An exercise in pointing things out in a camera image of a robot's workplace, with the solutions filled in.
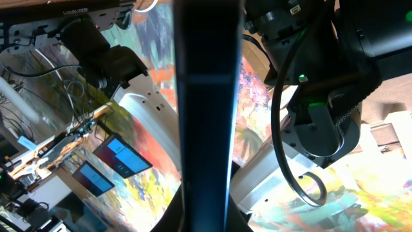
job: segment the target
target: display screen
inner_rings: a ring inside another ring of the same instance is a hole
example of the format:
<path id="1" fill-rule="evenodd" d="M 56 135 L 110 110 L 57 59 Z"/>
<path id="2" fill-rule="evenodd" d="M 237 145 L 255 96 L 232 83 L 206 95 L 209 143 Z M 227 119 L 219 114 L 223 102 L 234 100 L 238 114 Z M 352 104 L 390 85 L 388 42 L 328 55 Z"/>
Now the display screen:
<path id="1" fill-rule="evenodd" d="M 97 171 L 97 169 L 87 161 L 83 162 L 83 164 L 74 172 L 72 177 L 96 197 L 115 187 L 110 180 L 103 176 L 103 174 Z"/>
<path id="2" fill-rule="evenodd" d="M 152 166 L 115 133 L 93 153 L 123 178 L 131 177 Z"/>

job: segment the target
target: black cable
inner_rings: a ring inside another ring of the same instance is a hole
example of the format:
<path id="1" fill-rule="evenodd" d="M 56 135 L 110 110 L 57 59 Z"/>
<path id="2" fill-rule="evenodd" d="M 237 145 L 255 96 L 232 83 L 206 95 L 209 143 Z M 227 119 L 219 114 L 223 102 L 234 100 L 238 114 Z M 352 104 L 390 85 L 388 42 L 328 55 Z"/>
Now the black cable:
<path id="1" fill-rule="evenodd" d="M 18 76 L 20 76 L 20 77 L 26 77 L 26 78 L 43 77 L 43 76 L 45 76 L 45 75 L 51 74 L 51 73 L 53 73 L 53 72 L 56 72 L 56 71 L 58 71 L 58 70 L 60 70 L 60 69 L 62 69 L 62 68 L 80 68 L 80 67 L 81 67 L 81 65 L 69 64 L 69 65 L 63 65 L 63 66 L 59 66 L 59 67 L 56 67 L 56 68 L 52 68 L 52 69 L 50 69 L 50 70 L 47 70 L 47 71 L 41 72 L 41 73 L 25 74 L 25 73 L 19 73 L 19 72 L 13 71 L 10 67 L 5 66 L 2 62 L 0 62 L 0 64 L 1 64 L 1 66 L 3 66 L 3 68 L 4 68 L 6 71 L 8 71 L 8 72 L 10 72 L 10 73 L 12 73 L 12 74 L 14 74 L 14 75 L 18 75 Z"/>
<path id="2" fill-rule="evenodd" d="M 1 55 L 3 52 L 5 52 L 7 49 L 12 48 L 12 47 L 14 47 L 14 46 L 30 46 L 30 45 L 32 45 L 32 41 L 33 41 L 33 38 L 31 38 L 31 39 L 28 41 L 28 44 L 16 44 L 16 43 L 11 43 L 11 44 L 6 45 L 4 48 L 1 47 L 0 55 Z"/>
<path id="3" fill-rule="evenodd" d="M 242 35 L 242 39 L 251 42 L 251 43 L 254 44 L 257 48 L 259 48 L 259 50 L 261 50 L 261 52 L 263 52 L 263 54 L 265 54 L 265 56 L 267 57 L 267 59 L 268 59 L 269 62 L 270 62 L 269 55 L 266 53 L 266 51 L 262 48 L 262 46 L 260 45 L 260 43 L 259 43 L 255 38 L 253 38 L 253 37 L 250 36 L 250 35 L 245 35 L 245 34 L 243 34 L 243 35 Z"/>
<path id="4" fill-rule="evenodd" d="M 13 111 L 11 111 L 10 109 L 8 109 L 8 108 L 5 107 L 5 106 L 1 106 L 1 105 L 0 105 L 0 107 L 2 107 L 3 109 L 8 110 L 9 112 L 11 112 L 17 119 L 19 119 L 19 121 L 21 121 L 22 124 L 24 124 L 23 120 L 21 120 L 21 118 L 19 118 L 19 116 L 17 116 Z M 30 133 L 32 134 L 31 139 L 33 140 L 33 139 L 34 139 L 34 133 L 33 133 L 32 129 L 31 129 L 28 125 L 26 125 L 26 126 L 27 126 L 27 128 L 30 130 Z"/>
<path id="5" fill-rule="evenodd" d="M 290 48 L 285 61 L 283 62 L 282 68 L 280 69 L 279 75 L 277 76 L 277 81 L 275 85 L 275 90 L 273 92 L 273 98 L 272 98 L 272 113 L 271 113 L 271 130 L 272 130 L 272 140 L 273 140 L 273 145 L 276 153 L 276 159 L 277 162 L 279 163 L 279 167 L 282 171 L 282 174 L 285 178 L 285 180 L 288 182 L 289 186 L 299 195 L 299 198 L 306 202 L 307 204 L 313 206 L 313 207 L 321 207 L 326 203 L 327 199 L 327 192 L 326 192 L 326 187 L 324 186 L 322 180 L 315 174 L 311 172 L 306 172 L 303 175 L 306 175 L 308 177 L 311 177 L 314 179 L 321 190 L 321 195 L 319 199 L 313 199 L 310 197 L 297 183 L 296 179 L 294 178 L 292 172 L 290 171 L 288 161 L 286 159 L 285 151 L 283 150 L 283 145 L 282 145 L 282 138 L 281 138 L 281 123 L 280 123 L 280 105 L 281 105 L 281 97 L 282 97 L 282 91 L 283 91 L 283 82 L 285 80 L 285 77 L 289 71 L 289 67 L 294 60 L 294 57 L 299 50 L 300 46 L 302 45 L 304 39 L 312 32 L 316 27 L 319 25 L 319 23 L 322 22 L 324 16 L 328 12 L 328 10 L 333 7 L 335 3 L 335 0 L 326 0 L 323 9 L 321 10 L 321 13 L 317 16 L 316 20 L 312 23 L 309 24 L 299 35 L 299 37 L 296 39 L 295 43 L 292 45 Z"/>
<path id="6" fill-rule="evenodd" d="M 13 222 L 9 221 L 7 218 L 3 217 L 0 215 L 0 221 L 10 228 L 14 229 L 16 232 L 24 232 L 22 229 L 20 229 L 18 226 L 16 226 Z"/>
<path id="7" fill-rule="evenodd" d="M 270 71 L 272 71 L 272 73 L 273 73 L 274 76 L 277 76 L 277 72 L 276 72 L 276 70 L 275 70 L 275 67 L 274 67 L 273 64 L 272 64 L 272 61 L 271 61 L 270 58 L 269 58 L 269 55 L 268 55 L 268 54 L 266 53 L 266 51 L 262 48 L 262 46 L 260 45 L 260 43 L 259 43 L 255 38 L 253 38 L 253 37 L 250 36 L 250 35 L 245 35 L 245 34 L 243 34 L 243 35 L 242 35 L 242 39 L 251 42 L 251 43 L 254 44 L 257 48 L 259 48 L 259 50 L 260 50 L 261 52 L 263 52 L 263 54 L 266 56 L 266 58 L 267 58 L 268 61 L 269 61 Z"/>
<path id="8" fill-rule="evenodd" d="M 96 139 L 98 139 L 100 142 L 104 142 L 102 139 L 100 139 L 100 138 L 98 138 L 98 137 L 96 136 L 97 128 L 98 128 L 98 126 L 96 125 L 96 129 L 95 129 L 95 138 L 96 138 Z"/>
<path id="9" fill-rule="evenodd" d="M 21 130 L 21 133 L 22 133 L 26 138 L 29 139 L 29 136 L 27 136 L 26 132 L 24 131 L 23 127 L 19 124 L 19 122 L 17 122 L 17 121 L 14 120 L 14 119 L 9 119 L 8 117 L 5 117 L 4 115 L 2 115 L 2 119 L 7 120 L 7 121 L 8 121 L 12 126 L 14 126 L 14 128 L 16 128 L 18 131 Z"/>
<path id="10" fill-rule="evenodd" d="M 39 204 L 44 204 L 46 206 L 46 209 L 49 210 L 49 204 L 47 204 L 45 202 L 39 202 Z"/>

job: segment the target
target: orange paint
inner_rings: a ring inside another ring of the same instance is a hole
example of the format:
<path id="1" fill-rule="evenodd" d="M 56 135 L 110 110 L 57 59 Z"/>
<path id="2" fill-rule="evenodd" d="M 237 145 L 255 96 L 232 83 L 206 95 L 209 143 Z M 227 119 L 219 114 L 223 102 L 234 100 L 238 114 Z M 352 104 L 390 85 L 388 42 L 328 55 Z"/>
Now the orange paint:
<path id="1" fill-rule="evenodd" d="M 174 66 L 168 66 L 166 69 L 160 70 L 149 70 L 149 74 L 153 79 L 154 83 L 160 83 L 162 81 L 170 81 L 174 76 Z"/>
<path id="2" fill-rule="evenodd" d="M 133 23 L 141 23 L 146 21 L 147 16 L 149 16 L 149 14 L 140 14 L 138 12 L 133 12 Z"/>
<path id="3" fill-rule="evenodd" d="M 135 124 L 133 128 L 138 134 L 137 141 L 134 144 L 137 145 L 139 153 L 160 173 L 173 175 L 177 181 L 180 181 L 180 174 L 165 150 L 140 122 L 135 118 L 133 118 L 133 122 Z"/>
<path id="4" fill-rule="evenodd" d="M 160 93 L 171 106 L 176 107 L 177 102 L 174 89 L 160 89 Z"/>
<path id="5" fill-rule="evenodd" d="M 286 218 L 289 222 L 294 223 L 295 225 L 299 226 L 306 232 L 318 232 L 319 230 L 314 229 L 312 226 L 309 226 L 304 222 L 301 217 L 296 214 L 296 215 L 291 215 L 287 209 L 283 209 L 283 212 L 285 212 Z"/>

